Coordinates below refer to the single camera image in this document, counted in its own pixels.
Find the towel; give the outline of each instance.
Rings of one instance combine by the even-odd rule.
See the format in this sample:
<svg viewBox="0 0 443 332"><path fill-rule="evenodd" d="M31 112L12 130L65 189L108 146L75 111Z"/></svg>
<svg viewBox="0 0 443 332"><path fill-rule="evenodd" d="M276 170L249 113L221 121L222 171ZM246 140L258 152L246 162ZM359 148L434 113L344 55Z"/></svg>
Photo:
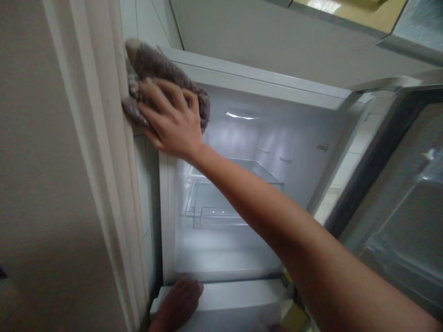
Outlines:
<svg viewBox="0 0 443 332"><path fill-rule="evenodd" d="M150 127L148 120L138 109L138 102L142 101L151 108L157 111L158 109L154 103L138 90L138 83L140 80L143 81L148 77L163 78L197 95L200 110L200 128L203 133L208 126L210 117L209 93L191 81L180 68L174 65L172 61L163 54L138 39L128 39L126 41L126 51L130 62L130 66L127 64L130 96L122 101L125 113L136 123Z"/></svg>

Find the beige wall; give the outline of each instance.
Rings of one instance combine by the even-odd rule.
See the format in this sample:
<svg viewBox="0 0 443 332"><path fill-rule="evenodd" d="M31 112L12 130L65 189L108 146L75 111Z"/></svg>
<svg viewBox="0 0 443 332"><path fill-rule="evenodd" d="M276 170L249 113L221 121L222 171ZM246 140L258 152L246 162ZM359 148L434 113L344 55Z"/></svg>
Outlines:
<svg viewBox="0 0 443 332"><path fill-rule="evenodd" d="M48 331L125 331L42 1L0 22L0 265Z"/></svg>

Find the door frame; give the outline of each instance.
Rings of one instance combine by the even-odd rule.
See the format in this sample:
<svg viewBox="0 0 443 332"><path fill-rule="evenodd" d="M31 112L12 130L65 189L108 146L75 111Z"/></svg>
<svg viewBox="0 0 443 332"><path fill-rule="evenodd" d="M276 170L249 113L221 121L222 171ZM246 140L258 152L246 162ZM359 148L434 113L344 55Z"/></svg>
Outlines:
<svg viewBox="0 0 443 332"><path fill-rule="evenodd" d="M120 2L45 0L44 7L121 309L136 331L149 291L133 132L121 107L129 91Z"/></svg>

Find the floor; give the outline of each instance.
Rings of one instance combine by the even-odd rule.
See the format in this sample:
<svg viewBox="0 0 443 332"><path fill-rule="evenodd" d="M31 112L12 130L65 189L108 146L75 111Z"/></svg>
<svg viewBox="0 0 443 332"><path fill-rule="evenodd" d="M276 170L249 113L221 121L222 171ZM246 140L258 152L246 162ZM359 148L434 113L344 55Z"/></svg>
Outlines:
<svg viewBox="0 0 443 332"><path fill-rule="evenodd" d="M9 278L0 279L0 332L43 331L37 315Z"/></svg>

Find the hand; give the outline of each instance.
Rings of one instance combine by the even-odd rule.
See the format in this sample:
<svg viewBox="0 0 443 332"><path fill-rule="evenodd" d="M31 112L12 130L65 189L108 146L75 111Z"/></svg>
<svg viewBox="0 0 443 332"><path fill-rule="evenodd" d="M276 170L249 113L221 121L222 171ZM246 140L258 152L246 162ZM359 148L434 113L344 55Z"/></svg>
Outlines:
<svg viewBox="0 0 443 332"><path fill-rule="evenodd" d="M141 102L138 104L140 111L155 129L154 132L144 128L145 135L154 147L174 157L193 160L204 145L197 96L159 78L146 79L140 83L140 90L160 111L158 113ZM174 105L171 105L163 91L171 96Z"/></svg>

